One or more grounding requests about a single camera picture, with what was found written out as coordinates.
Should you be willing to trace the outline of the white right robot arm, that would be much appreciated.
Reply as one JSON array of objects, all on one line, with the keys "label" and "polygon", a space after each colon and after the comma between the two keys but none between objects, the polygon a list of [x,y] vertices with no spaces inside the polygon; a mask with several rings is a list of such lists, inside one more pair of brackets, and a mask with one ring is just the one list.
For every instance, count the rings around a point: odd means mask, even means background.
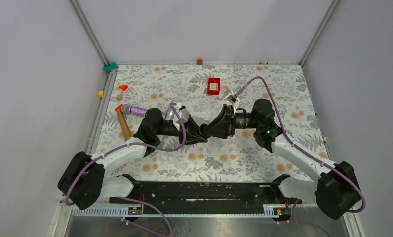
[{"label": "white right robot arm", "polygon": [[277,156],[290,161],[310,178],[299,180],[281,175],[275,179],[277,186],[270,190],[271,199],[283,203],[288,198],[316,204],[329,218],[337,220],[364,196],[360,190],[353,167],[347,162],[334,163],[317,157],[297,145],[274,121],[275,111],[267,99],[255,101],[251,112],[224,104],[218,116],[210,123],[203,124],[200,133],[205,137],[227,139],[237,129],[254,129],[256,143]]}]

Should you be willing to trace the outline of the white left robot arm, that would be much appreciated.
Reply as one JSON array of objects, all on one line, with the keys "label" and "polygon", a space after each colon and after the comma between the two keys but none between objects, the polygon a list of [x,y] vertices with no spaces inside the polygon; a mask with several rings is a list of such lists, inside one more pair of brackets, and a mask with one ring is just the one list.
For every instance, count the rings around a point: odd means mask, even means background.
[{"label": "white left robot arm", "polygon": [[113,170],[155,150],[175,152],[185,145],[207,142],[185,107],[172,103],[170,112],[164,116],[158,108],[148,109],[138,131],[122,145],[91,155],[76,153],[57,184],[65,204],[84,210],[103,198],[123,197],[134,203],[140,198],[139,188],[127,175],[110,177]]}]

